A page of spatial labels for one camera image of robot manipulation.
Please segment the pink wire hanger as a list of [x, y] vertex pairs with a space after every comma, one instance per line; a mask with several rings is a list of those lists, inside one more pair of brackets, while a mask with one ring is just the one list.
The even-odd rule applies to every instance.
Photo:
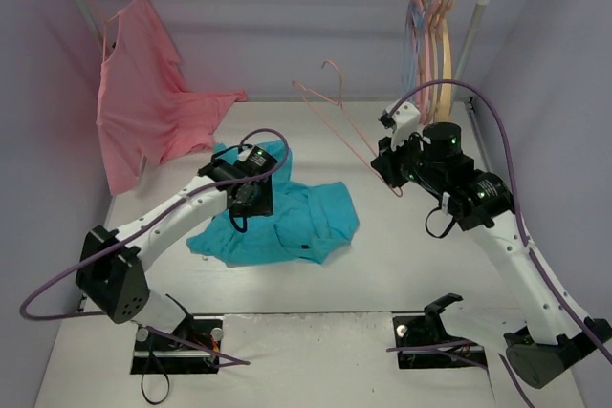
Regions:
[[[350, 156], [356, 160], [361, 166], [360, 169], [367, 171], [367, 174], [374, 177], [383, 187], [388, 190], [395, 198], [400, 199], [404, 196], [404, 192], [397, 186], [385, 184], [383, 182], [382, 174], [376, 172], [373, 166], [370, 164], [370, 160], [374, 159], [376, 150], [374, 143], [366, 136], [362, 127], [351, 115], [345, 102], [345, 79], [340, 66], [331, 59], [324, 59], [319, 68], [325, 70], [330, 68], [336, 77], [336, 91], [333, 96], [328, 96], [324, 92], [314, 88], [313, 86], [307, 85], [299, 79], [295, 78], [291, 81], [291, 87], [298, 95], [298, 98], [315, 114], [315, 116], [323, 123], [323, 125], [334, 135], [334, 137], [343, 145], [345, 150], [350, 153]], [[370, 154], [366, 157], [364, 153], [348, 139], [345, 134], [339, 129], [339, 127], [323, 113], [322, 109], [317, 105], [319, 103], [326, 103], [330, 107], [334, 108], [343, 120], [352, 129], [352, 132], [358, 137], [361, 143], [364, 145], [367, 152]]]

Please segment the blue t-shirt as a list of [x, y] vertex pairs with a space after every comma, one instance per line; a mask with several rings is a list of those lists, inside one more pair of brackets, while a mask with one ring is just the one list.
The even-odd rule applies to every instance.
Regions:
[[292, 161], [289, 156], [272, 176], [273, 215], [249, 218], [248, 230], [240, 233], [225, 211], [186, 240], [189, 251], [236, 267], [298, 259], [322, 264], [333, 251], [348, 247], [360, 221], [346, 185], [295, 182]]

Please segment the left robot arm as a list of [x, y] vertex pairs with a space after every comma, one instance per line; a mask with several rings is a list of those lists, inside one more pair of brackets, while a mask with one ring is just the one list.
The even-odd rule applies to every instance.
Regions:
[[191, 338], [191, 314], [148, 286], [146, 273], [174, 243], [201, 222], [228, 213], [240, 232], [249, 217], [273, 214], [277, 159], [255, 145], [241, 146], [234, 162], [214, 155], [170, 199], [115, 229], [99, 225], [86, 236], [76, 272], [81, 291], [114, 323], [156, 329], [177, 351]]

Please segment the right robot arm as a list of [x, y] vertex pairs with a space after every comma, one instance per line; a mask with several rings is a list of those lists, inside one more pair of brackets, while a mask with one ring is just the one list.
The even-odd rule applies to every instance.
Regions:
[[459, 125], [434, 123], [399, 146], [385, 137], [378, 148], [371, 165], [383, 180], [393, 187], [415, 183], [435, 198], [449, 226], [459, 226], [488, 256], [520, 308], [518, 317], [485, 312], [448, 293], [425, 306], [418, 336], [489, 348], [535, 389], [610, 340], [608, 321], [590, 317], [551, 274], [517, 222], [511, 189], [463, 153]]

